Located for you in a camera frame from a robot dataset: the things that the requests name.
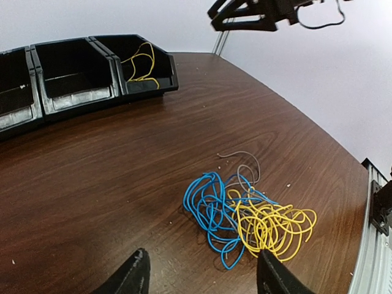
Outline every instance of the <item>yellow wire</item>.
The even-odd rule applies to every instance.
[[[150,46],[152,56],[149,55],[149,54],[146,54],[146,53],[139,53],[140,48],[141,48],[142,46],[144,46],[144,45],[149,45],[149,46]],[[135,74],[136,74],[136,67],[135,67],[134,59],[135,59],[136,57],[139,57],[139,56],[147,56],[149,59],[151,59],[151,67],[150,67],[150,69],[149,69],[149,72],[148,72],[146,75],[142,75],[141,77],[134,78],[134,76],[135,76]],[[135,53],[133,56],[131,56],[130,58],[128,58],[128,59],[126,59],[126,60],[124,60],[124,61],[121,61],[121,64],[123,64],[123,63],[125,63],[125,62],[128,62],[128,61],[131,61],[132,66],[134,67],[134,73],[133,73],[132,76],[127,80],[127,82],[132,82],[132,81],[154,81],[155,84],[157,85],[157,89],[160,88],[159,82],[158,82],[155,78],[149,77],[149,76],[151,75],[151,73],[153,72],[153,69],[154,69],[154,66],[155,66],[155,53],[154,53],[154,48],[153,48],[153,45],[152,45],[150,42],[142,43],[142,44],[139,46],[139,48],[138,48],[138,50],[136,51],[136,53]]]
[[[305,234],[305,242],[312,236],[317,222],[316,212],[295,209],[293,205],[255,204],[250,199],[250,190],[248,192],[246,197],[241,197],[236,189],[227,191],[232,203],[230,207],[235,209],[232,218],[238,223],[238,235],[244,246],[256,258],[261,250],[268,249],[281,262],[291,260],[300,250]],[[246,202],[240,200],[236,203],[233,198],[243,198]],[[294,244],[294,236],[298,237],[297,244]],[[293,253],[288,257],[283,256],[292,246],[295,248]]]

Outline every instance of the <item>yellow wire in bin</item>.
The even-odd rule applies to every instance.
[[[139,53],[140,48],[142,46],[144,46],[144,45],[149,45],[150,46],[152,55],[149,55],[149,54],[146,54],[146,53]],[[148,57],[151,60],[151,67],[149,69],[149,72],[146,75],[142,75],[141,77],[135,78],[136,67],[135,67],[134,59],[136,57],[139,57],[139,56],[146,56],[146,57]],[[136,51],[136,53],[132,57],[130,57],[130,58],[124,60],[124,61],[121,61],[121,64],[123,64],[125,62],[128,62],[128,61],[130,61],[132,63],[132,66],[134,67],[134,74],[127,80],[127,82],[132,82],[132,81],[154,81],[155,84],[157,84],[157,89],[160,88],[159,82],[155,78],[149,77],[151,75],[151,72],[153,72],[153,69],[154,69],[154,66],[155,66],[154,48],[153,48],[153,45],[150,42],[145,42],[145,43],[141,44],[139,46],[138,50]]]

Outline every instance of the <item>brown wood grain tabletop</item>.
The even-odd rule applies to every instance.
[[[0,143],[1,293],[89,293],[139,247],[151,258],[150,293],[256,293],[257,260],[246,253],[224,270],[182,209],[186,188],[203,172],[225,178],[251,163],[216,156],[240,149],[260,161],[258,190],[318,214],[289,270],[315,293],[347,293],[365,168],[229,62],[196,53],[175,60],[177,92]]]

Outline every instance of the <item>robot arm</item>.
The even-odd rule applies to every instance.
[[[326,26],[340,25],[345,16],[339,0],[336,0],[339,13],[343,20],[338,23],[325,24],[308,29],[321,29]],[[217,0],[209,9],[208,16],[217,31],[249,30],[249,31],[277,31],[276,23],[287,19],[290,25],[300,23],[298,10],[300,7],[313,4],[310,0]],[[258,20],[243,20],[245,17],[256,16]]]

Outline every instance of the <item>plastic bin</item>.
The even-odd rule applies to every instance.
[[[41,122],[36,72],[29,47],[0,53],[0,140]]]
[[[46,120],[104,108],[119,97],[113,58],[89,38],[31,46]]]
[[[149,77],[155,78],[159,83],[159,89],[152,80],[128,81],[134,74],[131,62],[121,63],[132,57],[138,49],[139,53],[151,54],[149,46],[141,44],[148,42],[138,35],[114,35],[90,37],[104,51],[106,51],[116,62],[117,74],[121,94],[128,99],[141,99],[145,97],[161,96],[168,91],[178,90],[178,79],[176,67],[172,55],[153,45],[155,55],[155,66]],[[146,75],[151,68],[151,60],[147,56],[134,59],[135,77]]]

